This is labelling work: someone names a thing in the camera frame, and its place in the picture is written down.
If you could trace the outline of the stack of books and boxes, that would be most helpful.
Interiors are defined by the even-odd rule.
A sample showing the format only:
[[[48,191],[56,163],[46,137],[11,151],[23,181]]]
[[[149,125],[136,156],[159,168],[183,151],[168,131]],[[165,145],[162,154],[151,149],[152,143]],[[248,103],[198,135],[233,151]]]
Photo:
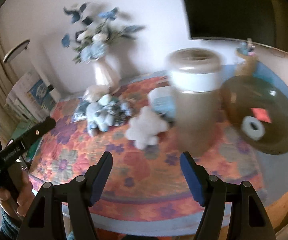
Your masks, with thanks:
[[[24,121],[44,121],[58,99],[56,90],[46,85],[36,70],[26,72],[9,92],[7,105]]]

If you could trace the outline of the white ribbed flower vase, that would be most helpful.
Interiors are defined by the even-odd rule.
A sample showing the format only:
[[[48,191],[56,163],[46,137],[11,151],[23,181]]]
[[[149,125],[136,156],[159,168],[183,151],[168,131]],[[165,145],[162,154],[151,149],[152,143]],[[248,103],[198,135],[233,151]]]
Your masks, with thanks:
[[[105,56],[93,62],[96,85],[107,86],[111,94],[120,88],[120,76],[115,69],[107,63]]]

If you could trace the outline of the white tape roll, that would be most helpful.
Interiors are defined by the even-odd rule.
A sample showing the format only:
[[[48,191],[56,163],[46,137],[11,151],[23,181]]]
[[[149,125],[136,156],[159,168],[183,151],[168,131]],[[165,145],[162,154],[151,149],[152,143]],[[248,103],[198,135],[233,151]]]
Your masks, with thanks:
[[[265,135],[265,128],[261,121],[253,116],[245,116],[241,123],[241,131],[248,138],[258,141]]]

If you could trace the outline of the green checked scrunchie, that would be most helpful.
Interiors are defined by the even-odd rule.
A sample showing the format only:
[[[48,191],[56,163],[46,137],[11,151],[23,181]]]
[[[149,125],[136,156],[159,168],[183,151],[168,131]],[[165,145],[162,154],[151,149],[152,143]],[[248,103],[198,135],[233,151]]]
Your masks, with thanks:
[[[114,126],[125,125],[134,112],[130,102],[117,97],[111,99],[107,111],[114,117]]]

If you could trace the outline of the blue table mat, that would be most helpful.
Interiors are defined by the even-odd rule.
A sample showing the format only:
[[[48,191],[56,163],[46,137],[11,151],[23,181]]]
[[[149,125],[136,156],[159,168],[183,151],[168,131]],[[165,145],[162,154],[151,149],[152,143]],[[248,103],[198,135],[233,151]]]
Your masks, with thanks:
[[[273,228],[280,230],[288,224],[288,153],[274,156],[257,153],[264,174],[267,195],[264,204]],[[92,214],[95,227],[117,233],[147,237],[192,235],[198,228],[201,213],[155,222],[128,222]]]

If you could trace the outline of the white plush toy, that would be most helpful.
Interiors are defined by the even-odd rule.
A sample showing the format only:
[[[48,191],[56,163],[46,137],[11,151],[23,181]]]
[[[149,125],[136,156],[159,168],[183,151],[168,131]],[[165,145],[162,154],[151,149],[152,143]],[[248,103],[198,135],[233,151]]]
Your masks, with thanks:
[[[148,145],[157,145],[157,135],[169,130],[169,123],[149,106],[142,107],[139,114],[129,120],[128,125],[125,137],[133,141],[139,150],[144,150]]]

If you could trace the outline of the woven pen holder cup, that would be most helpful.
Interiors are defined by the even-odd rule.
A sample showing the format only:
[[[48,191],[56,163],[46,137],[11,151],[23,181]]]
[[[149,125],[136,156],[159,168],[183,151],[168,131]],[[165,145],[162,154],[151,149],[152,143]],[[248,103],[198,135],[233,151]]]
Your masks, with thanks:
[[[255,54],[255,45],[251,38],[241,42],[235,50],[239,62],[236,64],[235,76],[252,76],[256,71],[258,58]]]

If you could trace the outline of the light blue plush bear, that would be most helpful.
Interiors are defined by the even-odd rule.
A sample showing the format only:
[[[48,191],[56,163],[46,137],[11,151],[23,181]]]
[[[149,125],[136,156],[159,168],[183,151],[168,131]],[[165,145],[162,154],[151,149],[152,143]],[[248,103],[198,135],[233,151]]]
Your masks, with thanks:
[[[90,103],[86,109],[87,131],[90,137],[95,137],[100,132],[107,132],[114,124],[114,116],[98,102]]]

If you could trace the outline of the colourful floral table cloth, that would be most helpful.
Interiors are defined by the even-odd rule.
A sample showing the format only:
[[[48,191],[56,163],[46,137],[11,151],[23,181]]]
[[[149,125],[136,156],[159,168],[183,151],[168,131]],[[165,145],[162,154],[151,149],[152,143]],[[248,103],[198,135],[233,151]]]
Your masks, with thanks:
[[[47,181],[54,185],[71,181],[109,151],[113,168],[92,213],[117,220],[151,222],[202,211],[180,169],[175,128],[161,133],[157,145],[138,150],[124,135],[127,126],[90,137],[85,121],[71,122],[78,103],[78,99],[62,101],[54,109],[56,128],[43,137],[29,171],[35,190]],[[259,197],[266,199],[255,150],[235,132],[224,111],[219,111],[212,147],[196,162],[225,182],[250,181]]]

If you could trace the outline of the blue and white artificial flowers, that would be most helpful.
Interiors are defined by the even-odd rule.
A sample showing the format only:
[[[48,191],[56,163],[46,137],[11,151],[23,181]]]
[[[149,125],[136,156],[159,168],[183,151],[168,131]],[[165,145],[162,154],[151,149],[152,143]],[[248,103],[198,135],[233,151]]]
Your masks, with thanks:
[[[99,12],[91,16],[87,12],[89,3],[75,4],[71,8],[63,7],[63,12],[70,17],[71,23],[80,23],[84,28],[61,39],[64,48],[72,47],[76,55],[74,63],[96,61],[104,57],[109,46],[121,38],[135,39],[135,34],[145,29],[144,25],[115,26],[112,24],[120,12],[118,7]]]

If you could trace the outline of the black wall television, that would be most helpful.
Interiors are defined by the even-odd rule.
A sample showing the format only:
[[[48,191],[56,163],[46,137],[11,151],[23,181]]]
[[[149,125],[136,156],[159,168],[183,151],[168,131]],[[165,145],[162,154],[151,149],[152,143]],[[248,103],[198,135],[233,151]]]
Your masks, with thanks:
[[[245,41],[288,53],[287,0],[183,0],[190,38]]]

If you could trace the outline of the blue tissue pack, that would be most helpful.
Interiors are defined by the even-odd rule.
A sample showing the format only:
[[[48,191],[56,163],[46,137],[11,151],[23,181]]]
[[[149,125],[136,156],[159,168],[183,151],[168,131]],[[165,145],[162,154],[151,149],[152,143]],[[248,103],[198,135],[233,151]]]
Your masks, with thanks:
[[[157,87],[148,93],[147,98],[153,111],[169,122],[175,120],[176,107],[171,86]]]

